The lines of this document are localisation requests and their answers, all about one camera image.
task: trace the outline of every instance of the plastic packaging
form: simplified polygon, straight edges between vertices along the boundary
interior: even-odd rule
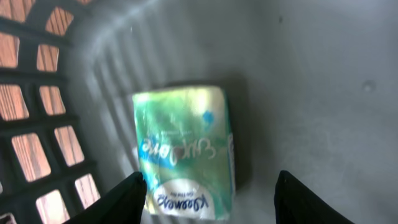
[[[133,96],[140,170],[151,214],[225,220],[235,193],[224,92],[188,86]]]

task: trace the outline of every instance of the blue spot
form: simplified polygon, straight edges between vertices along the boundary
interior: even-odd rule
[[[205,120],[205,122],[207,122],[209,125],[213,124],[214,121],[214,115],[212,112],[210,111],[206,111],[203,116],[202,116],[203,120]]]

